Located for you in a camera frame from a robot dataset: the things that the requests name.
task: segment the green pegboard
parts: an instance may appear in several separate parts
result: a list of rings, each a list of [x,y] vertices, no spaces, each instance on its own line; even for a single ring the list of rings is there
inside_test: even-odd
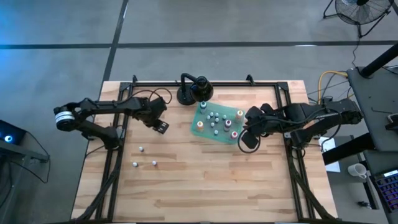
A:
[[[241,109],[222,106],[222,105],[218,105],[215,103],[210,103],[210,102],[206,102],[206,103],[207,103],[207,107],[206,107],[206,112],[204,114],[202,114],[200,112],[200,103],[198,103],[198,106],[197,106],[197,109],[195,112],[195,117],[194,117],[192,125],[191,125],[191,132],[194,135],[212,139],[215,141],[220,141],[220,142],[224,142],[227,144],[237,144],[238,139],[237,138],[231,139],[231,133],[233,131],[236,131],[238,134],[241,133],[242,128],[243,128],[244,111]],[[240,120],[236,120],[235,116],[239,110],[243,111],[243,115]],[[213,112],[214,114],[216,114],[216,113],[219,114],[218,118],[220,119],[220,121],[218,123],[215,123],[215,116],[210,118],[209,121],[206,119],[207,115],[209,115],[210,112]],[[225,120],[223,120],[224,114],[227,116],[227,119],[232,121],[232,125],[228,132],[224,131],[224,123],[225,123]],[[203,127],[204,127],[203,131],[197,130],[197,122],[199,122],[199,121],[203,122]],[[213,128],[210,125],[212,122],[215,123],[215,126]],[[214,130],[218,131],[218,135],[214,135]]]

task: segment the white mug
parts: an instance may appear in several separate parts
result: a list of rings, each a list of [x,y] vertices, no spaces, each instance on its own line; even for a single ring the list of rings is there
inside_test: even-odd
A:
[[[354,177],[366,178],[366,167],[362,164],[354,164],[348,167],[348,172]]]

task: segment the black metal frame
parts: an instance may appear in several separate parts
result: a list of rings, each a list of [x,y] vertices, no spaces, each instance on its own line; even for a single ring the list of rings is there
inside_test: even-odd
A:
[[[134,87],[178,87],[178,86],[180,86],[180,82],[177,82],[177,81],[176,82],[137,82],[136,76],[133,76],[133,81],[131,83],[122,82],[120,84],[118,100],[123,99],[124,93],[126,91],[128,91],[128,95],[132,94]],[[278,107],[283,106],[281,91],[284,92],[286,103],[291,104],[289,86],[288,86],[287,82],[255,82],[253,80],[252,76],[248,75],[246,78],[246,81],[213,82],[213,86],[216,88],[223,87],[223,86],[271,87],[271,88],[274,88],[274,90],[275,90],[275,97],[277,100]],[[127,130],[128,119],[129,119],[128,116],[125,116],[123,119],[123,130],[124,131]],[[113,127],[116,127],[118,125],[118,123],[119,123],[119,114],[116,114],[116,115],[114,115]],[[302,204],[301,204],[301,200],[300,200],[299,188],[297,187],[298,183],[297,183],[296,179],[294,178],[295,174],[292,173],[292,169],[296,170],[296,168],[294,167],[294,161],[293,161],[293,156],[292,156],[293,149],[290,147],[290,144],[288,143],[288,141],[289,141],[289,139],[284,135],[284,144],[285,144],[285,150],[286,150],[287,165],[289,167],[290,182],[292,184],[292,191],[293,191],[294,204],[295,204],[295,209],[296,209],[296,214],[297,214],[297,220],[299,222],[307,222],[307,223],[353,223],[353,222],[343,222],[343,221],[339,221],[339,220],[317,220],[315,218],[315,212],[313,209],[313,205],[310,202],[310,198],[307,195],[304,195],[304,197],[305,197],[306,203],[307,203],[309,218],[304,218]],[[117,150],[117,158],[116,158],[115,168],[121,167],[123,150],[124,150],[124,142],[125,142],[125,138],[123,138],[122,146],[120,147],[120,149]],[[102,183],[101,183],[102,187],[104,186],[104,183],[109,179],[109,172],[110,172],[110,167],[111,167],[112,156],[113,156],[113,151],[108,151],[106,160],[105,160],[103,178],[102,178]],[[309,190],[307,172],[305,170],[304,159],[303,159],[303,156],[300,151],[297,151],[297,160],[298,160],[299,172],[300,172],[300,176],[302,178],[302,182],[305,184],[306,188]],[[70,221],[64,222],[64,223],[113,223],[113,213],[114,213],[114,207],[115,207],[116,196],[117,196],[117,191],[118,191],[119,173],[120,173],[120,170],[118,170],[117,178],[114,179],[113,184],[112,184],[109,208],[108,208],[108,212],[106,214],[106,218],[103,218],[103,199],[102,199],[101,203],[98,205],[98,208],[96,209],[95,219],[70,220]]]
[[[343,17],[345,17],[345,18],[347,18],[347,19],[353,21],[351,18],[347,17],[347,16],[344,15],[344,14],[340,14],[340,13],[336,13],[336,14],[332,14],[332,15],[326,15],[326,11],[328,10],[328,8],[330,7],[330,5],[331,5],[331,3],[332,3],[333,1],[335,1],[335,0],[330,0],[328,6],[327,6],[326,9],[323,11],[323,18],[326,19],[326,18],[329,18],[329,17],[343,16]],[[353,25],[356,25],[356,27],[358,28],[358,37],[359,37],[359,38],[362,38],[362,37],[368,35],[368,34],[373,30],[373,28],[376,27],[376,25],[379,24],[379,22],[384,18],[384,16],[388,15],[389,13],[390,13],[390,11],[389,11],[389,10],[386,10],[384,14],[382,14],[381,16],[379,16],[379,17],[377,18],[376,23],[373,24],[373,26],[372,26],[365,34],[363,34],[363,35],[362,35],[361,24],[358,23],[358,22],[356,22],[356,21],[353,21],[353,22],[354,22]]]

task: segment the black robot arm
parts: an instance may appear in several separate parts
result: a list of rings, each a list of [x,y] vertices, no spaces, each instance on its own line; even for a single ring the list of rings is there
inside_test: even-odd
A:
[[[121,145],[121,140],[116,129],[99,126],[87,121],[87,117],[94,114],[123,113],[163,134],[169,125],[159,118],[166,109],[166,103],[162,97],[152,101],[146,97],[129,97],[122,101],[93,101],[85,98],[79,103],[67,103],[54,108],[54,115],[59,130],[78,130],[86,138],[88,136],[100,138],[106,149],[117,149]]]
[[[250,149],[256,148],[260,136],[267,137],[273,133],[290,133],[292,146],[304,147],[317,134],[325,134],[339,124],[358,124],[363,118],[356,103],[350,99],[321,105],[292,103],[276,110],[263,104],[261,108],[250,108],[245,117],[248,121],[242,141]],[[320,121],[303,129],[314,119]]]

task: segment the wooden tabletop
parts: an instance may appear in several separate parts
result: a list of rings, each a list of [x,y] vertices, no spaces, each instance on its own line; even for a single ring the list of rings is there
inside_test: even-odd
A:
[[[308,103],[304,82],[288,83],[292,102]],[[105,82],[100,100],[116,100],[119,84]],[[164,135],[145,127],[140,121],[129,120],[113,221],[297,221],[282,135],[263,138],[261,147],[254,154],[242,153],[237,145],[195,136],[190,132],[190,126],[196,105],[179,104],[177,88],[168,89],[173,100],[161,116],[161,120],[170,125]],[[134,88],[134,92],[139,90],[154,88]],[[166,91],[158,93],[165,101],[169,100]],[[216,87],[210,101],[244,111],[263,103],[277,108],[271,87]],[[112,122],[111,114],[95,118],[95,123],[102,126],[109,126]],[[88,152],[102,144],[100,140],[90,142]],[[306,151],[304,161],[310,188],[328,212],[336,217],[320,149],[312,146]],[[86,158],[72,218],[81,215],[98,193],[105,158],[105,149]],[[153,160],[157,161],[157,166],[151,164]],[[139,167],[133,167],[132,162],[137,162]],[[300,193],[304,214],[308,217],[304,196]]]

